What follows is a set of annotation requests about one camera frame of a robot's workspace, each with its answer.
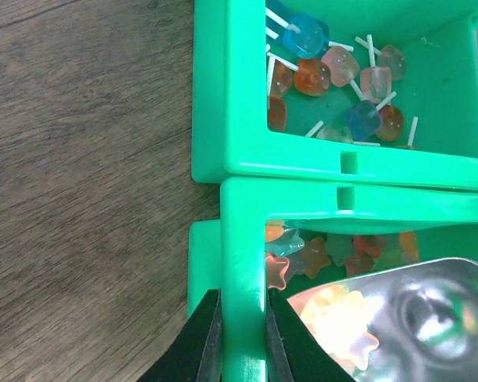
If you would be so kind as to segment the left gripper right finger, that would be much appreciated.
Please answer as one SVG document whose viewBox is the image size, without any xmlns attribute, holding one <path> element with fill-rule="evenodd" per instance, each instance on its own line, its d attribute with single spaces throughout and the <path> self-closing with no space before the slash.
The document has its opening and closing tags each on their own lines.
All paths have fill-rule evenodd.
<svg viewBox="0 0 478 382">
<path fill-rule="evenodd" d="M 288 300 L 266 295 L 266 364 L 269 381 L 340 382 L 353 378 L 316 342 Z"/>
</svg>

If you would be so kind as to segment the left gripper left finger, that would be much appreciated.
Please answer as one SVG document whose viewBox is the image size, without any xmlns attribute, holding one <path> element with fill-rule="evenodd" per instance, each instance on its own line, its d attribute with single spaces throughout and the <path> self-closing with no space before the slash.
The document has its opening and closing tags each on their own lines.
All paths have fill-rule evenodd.
<svg viewBox="0 0 478 382">
<path fill-rule="evenodd" d="M 221 294 L 208 290 L 168 350 L 139 378 L 152 382 L 220 381 Z"/>
</svg>

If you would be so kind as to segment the green bin star gummies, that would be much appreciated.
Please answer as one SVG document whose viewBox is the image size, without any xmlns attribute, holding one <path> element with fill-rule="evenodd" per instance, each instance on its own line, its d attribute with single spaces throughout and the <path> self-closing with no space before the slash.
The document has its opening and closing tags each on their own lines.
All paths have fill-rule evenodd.
<svg viewBox="0 0 478 382">
<path fill-rule="evenodd" d="M 478 192 L 260 177 L 220 187 L 220 218 L 190 228 L 188 308 L 221 290 L 225 381 L 264 381 L 264 227 L 352 235 L 415 231 L 423 260 L 478 262 Z"/>
</svg>

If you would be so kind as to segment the metal scoop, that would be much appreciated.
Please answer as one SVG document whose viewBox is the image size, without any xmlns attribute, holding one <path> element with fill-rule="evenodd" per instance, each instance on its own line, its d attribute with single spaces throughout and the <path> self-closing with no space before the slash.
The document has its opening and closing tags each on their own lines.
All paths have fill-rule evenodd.
<svg viewBox="0 0 478 382">
<path fill-rule="evenodd" d="M 357 381 L 478 381 L 478 263 L 445 258 L 289 298 L 319 347 Z"/>
</svg>

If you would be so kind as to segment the green bin lollipops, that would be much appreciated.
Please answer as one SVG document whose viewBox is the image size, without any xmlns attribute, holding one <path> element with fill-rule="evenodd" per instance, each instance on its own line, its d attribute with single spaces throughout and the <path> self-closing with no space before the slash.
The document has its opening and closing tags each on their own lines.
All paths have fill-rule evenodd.
<svg viewBox="0 0 478 382">
<path fill-rule="evenodd" d="M 192 176 L 352 181 L 478 191 L 478 1 L 289 1 L 294 12 L 325 22 L 335 41 L 371 34 L 407 63 L 393 104 L 418 117 L 414 149 L 323 141 L 317 123 L 340 119 L 357 102 L 350 87 L 322 97 L 291 90 L 283 132 L 267 125 L 268 53 L 262 1 L 194 4 Z"/>
</svg>

